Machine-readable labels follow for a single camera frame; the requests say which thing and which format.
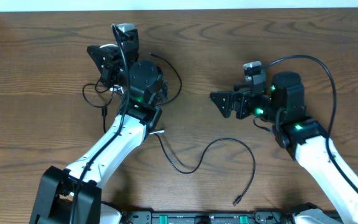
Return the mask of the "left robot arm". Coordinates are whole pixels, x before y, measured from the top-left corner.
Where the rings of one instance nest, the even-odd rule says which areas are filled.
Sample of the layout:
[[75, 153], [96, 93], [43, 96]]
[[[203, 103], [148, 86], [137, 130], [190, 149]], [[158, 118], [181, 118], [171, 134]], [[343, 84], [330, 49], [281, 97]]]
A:
[[160, 67], [139, 60], [139, 48], [124, 52], [115, 44], [90, 45], [89, 56], [101, 73], [101, 83], [124, 96], [111, 127], [78, 160], [43, 174], [31, 223], [119, 223], [122, 212], [103, 203], [102, 190], [123, 160], [155, 129], [167, 99], [168, 84]]

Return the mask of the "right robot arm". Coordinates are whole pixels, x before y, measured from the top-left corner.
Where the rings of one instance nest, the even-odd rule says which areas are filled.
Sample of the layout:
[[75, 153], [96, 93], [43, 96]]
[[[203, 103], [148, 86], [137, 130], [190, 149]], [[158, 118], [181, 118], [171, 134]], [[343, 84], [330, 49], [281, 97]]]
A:
[[273, 124], [277, 144], [285, 149], [318, 183], [334, 205], [343, 223], [358, 223], [358, 176], [336, 150], [327, 130], [307, 115], [305, 88], [295, 72], [273, 76], [271, 94], [266, 95], [263, 73], [251, 84], [210, 93], [211, 101], [228, 118], [250, 115]]

